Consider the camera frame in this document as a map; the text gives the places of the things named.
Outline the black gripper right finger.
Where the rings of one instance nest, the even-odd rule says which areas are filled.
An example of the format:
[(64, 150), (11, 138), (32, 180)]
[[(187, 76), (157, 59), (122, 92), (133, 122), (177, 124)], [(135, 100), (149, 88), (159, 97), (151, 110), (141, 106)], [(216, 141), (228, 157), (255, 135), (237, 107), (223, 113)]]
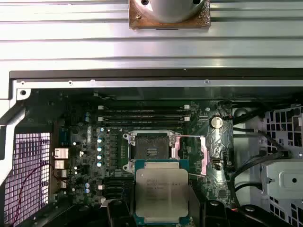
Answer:
[(244, 212), (232, 210), (222, 202), (207, 199), (201, 192), (189, 191), (189, 215), (196, 227), (261, 227)]

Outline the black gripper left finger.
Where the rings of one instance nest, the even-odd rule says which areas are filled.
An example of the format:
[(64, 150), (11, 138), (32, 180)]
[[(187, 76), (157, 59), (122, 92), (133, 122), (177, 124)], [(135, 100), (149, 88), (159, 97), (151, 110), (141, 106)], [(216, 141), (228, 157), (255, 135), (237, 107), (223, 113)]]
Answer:
[(135, 219), (124, 200), (114, 199), (105, 207), (82, 206), (69, 218), (68, 226), (134, 227)]

